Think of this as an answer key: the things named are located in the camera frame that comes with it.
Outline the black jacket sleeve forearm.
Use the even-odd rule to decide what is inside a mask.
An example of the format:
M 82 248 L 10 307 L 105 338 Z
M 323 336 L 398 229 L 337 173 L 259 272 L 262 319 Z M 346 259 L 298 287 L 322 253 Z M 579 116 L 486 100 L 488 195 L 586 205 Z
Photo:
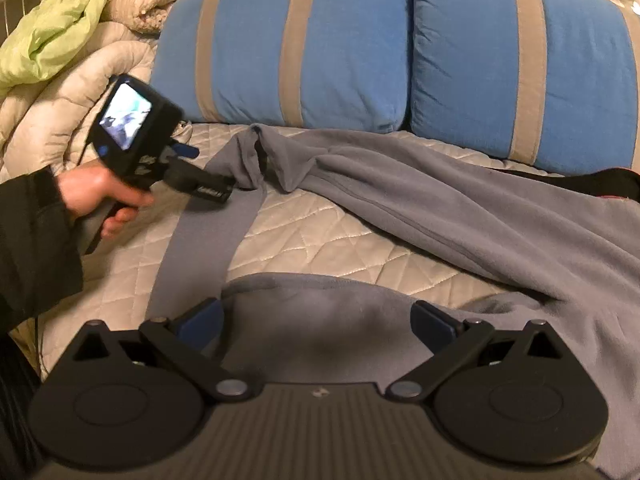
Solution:
M 48 167 L 1 185 L 1 477 L 25 479 L 42 461 L 27 409 L 40 385 L 10 336 L 82 289 L 70 216 Z

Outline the person's left hand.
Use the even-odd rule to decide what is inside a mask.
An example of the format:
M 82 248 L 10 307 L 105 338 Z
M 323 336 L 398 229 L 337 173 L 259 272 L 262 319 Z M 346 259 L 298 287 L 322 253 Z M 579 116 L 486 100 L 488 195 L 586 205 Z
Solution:
M 73 224 L 95 211 L 107 198 L 124 205 L 113 217 L 102 223 L 102 238 L 117 235 L 128 222 L 137 217 L 140 209 L 154 203 L 151 192 L 128 185 L 98 160 L 62 172 L 55 177 L 55 181 Z

